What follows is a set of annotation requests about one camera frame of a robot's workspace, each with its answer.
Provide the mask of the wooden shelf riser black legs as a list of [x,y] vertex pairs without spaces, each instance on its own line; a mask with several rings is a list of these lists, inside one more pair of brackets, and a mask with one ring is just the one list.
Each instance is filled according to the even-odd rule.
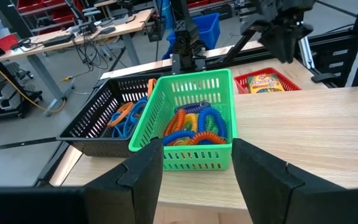
[[[236,95],[239,138],[358,188],[358,88]],[[168,171],[154,224],[252,224],[234,171]]]

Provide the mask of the green plastic basket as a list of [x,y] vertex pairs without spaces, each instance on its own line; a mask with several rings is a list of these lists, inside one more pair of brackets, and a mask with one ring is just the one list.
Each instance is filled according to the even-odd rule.
[[187,103],[211,103],[226,124],[225,144],[165,146],[165,170],[226,170],[232,140],[237,137],[232,73],[229,69],[211,70],[159,78],[139,119],[129,149],[137,152],[152,138],[163,138],[174,109]]

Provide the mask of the red plastic basket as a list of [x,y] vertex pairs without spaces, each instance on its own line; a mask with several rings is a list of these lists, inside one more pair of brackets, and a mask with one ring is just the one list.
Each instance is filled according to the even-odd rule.
[[247,78],[251,77],[251,76],[255,76],[255,75],[265,74],[265,73],[276,74],[276,76],[280,80],[280,83],[282,84],[285,91],[301,90],[300,87],[298,87],[296,84],[294,84],[292,81],[290,81],[286,76],[282,75],[276,69],[269,67],[269,68],[264,68],[264,69],[258,70],[256,72],[251,72],[251,73],[247,73],[247,74],[235,77],[234,81],[237,85],[238,92],[240,94],[250,93],[249,86],[247,83]]

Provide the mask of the blue rubber band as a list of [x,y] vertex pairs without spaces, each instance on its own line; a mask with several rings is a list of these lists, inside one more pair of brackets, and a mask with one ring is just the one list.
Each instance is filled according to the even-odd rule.
[[130,112],[127,116],[126,116],[126,120],[123,124],[122,130],[121,130],[121,137],[122,138],[126,138],[130,135],[130,132],[133,130],[133,128],[135,127],[136,123],[138,122],[140,117],[140,113],[139,112]]
[[141,113],[144,109],[144,107],[147,104],[147,96],[143,96],[135,105],[134,107],[131,109],[130,113],[129,113],[129,121],[131,123],[136,123],[138,121],[138,119],[141,116]]
[[113,138],[122,138],[121,137],[121,130],[126,118],[124,118],[119,124],[112,127],[112,137]]

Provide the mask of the orange coil wristband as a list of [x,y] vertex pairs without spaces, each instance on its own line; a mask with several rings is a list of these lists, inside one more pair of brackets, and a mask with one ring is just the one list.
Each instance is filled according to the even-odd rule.
[[225,144],[226,141],[224,138],[218,136],[217,134],[214,134],[211,131],[203,131],[196,133],[189,141],[189,145],[197,145],[201,141],[209,141],[210,144]]
[[163,136],[168,136],[171,133],[179,131],[183,128],[185,122],[186,112],[184,109],[179,109],[173,118],[168,122],[167,127],[164,130]]

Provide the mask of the blue floor bin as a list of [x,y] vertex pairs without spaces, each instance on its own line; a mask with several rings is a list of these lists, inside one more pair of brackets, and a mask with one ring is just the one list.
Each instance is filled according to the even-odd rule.
[[[209,50],[214,49],[220,35],[219,14],[212,13],[197,16],[193,17],[192,20],[198,26],[199,40],[202,40]],[[170,46],[167,52],[163,55],[162,60],[170,58],[175,43],[175,32],[171,31],[166,39],[169,41]]]

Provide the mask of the yellow green crayon box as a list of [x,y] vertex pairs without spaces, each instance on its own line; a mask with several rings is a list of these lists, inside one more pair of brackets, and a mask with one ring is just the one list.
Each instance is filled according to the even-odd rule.
[[247,78],[250,93],[285,91],[276,74],[261,74]]

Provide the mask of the purple coil wristband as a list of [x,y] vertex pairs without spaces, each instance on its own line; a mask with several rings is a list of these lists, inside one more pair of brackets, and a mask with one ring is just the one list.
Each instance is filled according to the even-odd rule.
[[196,103],[188,103],[185,105],[181,105],[175,108],[174,112],[177,113],[178,110],[185,110],[185,113],[199,113],[204,108],[210,108],[211,103],[208,101],[201,101]]

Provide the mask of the black plastic basket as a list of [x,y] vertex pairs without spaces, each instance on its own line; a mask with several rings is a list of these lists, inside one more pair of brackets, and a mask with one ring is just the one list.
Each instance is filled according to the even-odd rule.
[[70,143],[87,156],[130,156],[129,142],[137,123],[126,138],[113,138],[112,128],[107,123],[122,105],[129,102],[136,104],[143,96],[147,96],[148,80],[160,77],[160,74],[152,73],[103,81],[57,139]]

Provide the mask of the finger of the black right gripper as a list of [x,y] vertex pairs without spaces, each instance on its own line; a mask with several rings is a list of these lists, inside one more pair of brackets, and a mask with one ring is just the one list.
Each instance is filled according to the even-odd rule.
[[281,29],[263,31],[259,42],[279,61],[287,61],[283,45],[283,31]]
[[286,37],[286,61],[288,63],[293,62],[295,45],[303,37],[304,37],[304,32],[303,32],[302,28],[295,28],[287,34],[287,37]]

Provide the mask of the silver aluminium post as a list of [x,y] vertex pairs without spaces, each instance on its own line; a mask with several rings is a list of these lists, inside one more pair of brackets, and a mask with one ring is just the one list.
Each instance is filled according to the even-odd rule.
[[303,61],[303,65],[307,69],[315,68],[308,36],[305,36],[304,38],[300,39],[298,41],[298,45],[299,45],[300,55],[301,55],[301,59]]

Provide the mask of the red bin shelving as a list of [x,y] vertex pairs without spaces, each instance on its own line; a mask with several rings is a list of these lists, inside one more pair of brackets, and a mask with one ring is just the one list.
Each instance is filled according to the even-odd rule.
[[16,0],[13,6],[30,33],[40,35],[77,25],[78,18],[68,2],[83,9],[81,0]]

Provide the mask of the blue coil wristband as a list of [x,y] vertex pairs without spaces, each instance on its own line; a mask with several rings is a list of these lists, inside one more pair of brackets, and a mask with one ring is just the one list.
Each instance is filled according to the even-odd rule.
[[193,138],[195,134],[196,133],[194,131],[186,130],[186,129],[175,131],[163,138],[163,145],[167,146],[171,142],[176,141],[177,139],[180,138]]
[[218,130],[218,136],[227,138],[226,122],[220,112],[214,108],[204,108],[198,114],[198,132]]

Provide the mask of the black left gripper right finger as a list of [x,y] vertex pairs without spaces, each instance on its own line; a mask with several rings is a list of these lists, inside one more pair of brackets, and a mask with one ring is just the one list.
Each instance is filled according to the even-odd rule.
[[358,224],[358,188],[346,189],[235,138],[232,163],[253,224]]

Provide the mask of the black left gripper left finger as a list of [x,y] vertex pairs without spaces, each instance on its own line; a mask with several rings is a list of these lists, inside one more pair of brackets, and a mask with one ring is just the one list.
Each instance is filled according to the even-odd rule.
[[162,174],[155,138],[83,186],[0,187],[0,224],[153,224]]

